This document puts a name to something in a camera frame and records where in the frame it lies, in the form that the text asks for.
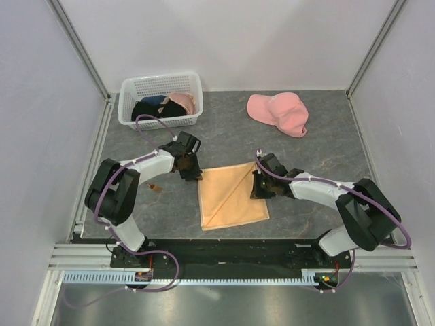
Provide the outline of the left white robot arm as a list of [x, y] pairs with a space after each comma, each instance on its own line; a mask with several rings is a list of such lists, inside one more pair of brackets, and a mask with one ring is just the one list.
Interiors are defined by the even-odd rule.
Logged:
[[184, 181], [202, 179], [197, 152], [201, 140], [187, 132], [154, 151], [131, 160], [103, 160], [85, 196], [86, 208], [96, 223], [104, 225], [126, 250], [125, 258], [134, 267], [149, 259], [147, 238], [133, 218], [140, 185], [154, 177], [178, 172]]

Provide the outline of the peach cloth napkin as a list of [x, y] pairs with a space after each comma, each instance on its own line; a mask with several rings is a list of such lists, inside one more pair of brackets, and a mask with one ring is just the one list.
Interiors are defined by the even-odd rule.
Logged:
[[252, 199], [256, 164], [208, 168], [198, 182], [201, 229], [231, 228], [269, 219], [266, 201]]

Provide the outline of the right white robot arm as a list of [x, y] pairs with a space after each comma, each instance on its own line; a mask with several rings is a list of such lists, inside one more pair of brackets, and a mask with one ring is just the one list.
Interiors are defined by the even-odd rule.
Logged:
[[338, 212], [342, 226], [325, 231], [315, 240], [311, 259], [327, 267], [337, 255], [353, 249], [374, 251], [395, 230], [401, 217], [370, 179], [339, 182], [316, 177], [304, 170], [287, 170], [275, 154], [256, 152], [252, 199], [283, 196], [314, 202]]

